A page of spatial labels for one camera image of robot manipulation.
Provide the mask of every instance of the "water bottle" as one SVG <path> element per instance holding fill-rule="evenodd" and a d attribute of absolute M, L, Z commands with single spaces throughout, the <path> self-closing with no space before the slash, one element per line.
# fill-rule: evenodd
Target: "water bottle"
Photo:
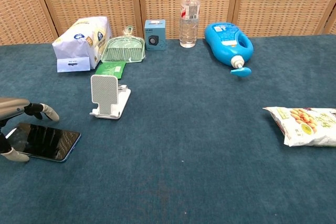
<path fill-rule="evenodd" d="M 197 40 L 200 0 L 181 0 L 180 45 L 193 47 Z"/>

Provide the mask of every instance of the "smartphone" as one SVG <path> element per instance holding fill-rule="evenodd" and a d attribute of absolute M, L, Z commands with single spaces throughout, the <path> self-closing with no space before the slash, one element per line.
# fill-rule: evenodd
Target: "smartphone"
<path fill-rule="evenodd" d="M 6 135 L 16 151 L 56 162 L 68 159 L 80 137 L 79 132 L 29 123 L 19 123 Z"/>

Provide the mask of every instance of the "dustpan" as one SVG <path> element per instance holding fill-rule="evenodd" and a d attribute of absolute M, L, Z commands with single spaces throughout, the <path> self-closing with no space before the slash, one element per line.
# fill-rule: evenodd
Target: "dustpan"
<path fill-rule="evenodd" d="M 129 26 L 123 36 L 110 39 L 101 57 L 102 62 L 125 61 L 141 62 L 145 57 L 145 41 L 132 36 L 133 27 Z"/>

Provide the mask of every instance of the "robotic arm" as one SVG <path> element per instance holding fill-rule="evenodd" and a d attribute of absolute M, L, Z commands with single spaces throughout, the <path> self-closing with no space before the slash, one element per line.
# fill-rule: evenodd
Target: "robotic arm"
<path fill-rule="evenodd" d="M 17 152 L 8 143 L 5 135 L 1 133 L 7 121 L 15 116 L 26 113 L 33 115 L 37 119 L 42 119 L 42 113 L 53 121 L 59 121 L 58 114 L 48 105 L 43 103 L 30 103 L 26 99 L 19 98 L 0 98 L 0 154 L 11 161 L 26 162 L 29 157 L 25 154 Z"/>

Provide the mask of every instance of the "phone stand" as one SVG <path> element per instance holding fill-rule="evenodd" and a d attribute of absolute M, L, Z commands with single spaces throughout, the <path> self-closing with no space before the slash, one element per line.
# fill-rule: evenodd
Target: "phone stand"
<path fill-rule="evenodd" d="M 94 74 L 91 76 L 92 102 L 98 107 L 90 115 L 97 118 L 119 119 L 126 106 L 131 90 L 119 85 L 115 76 Z"/>

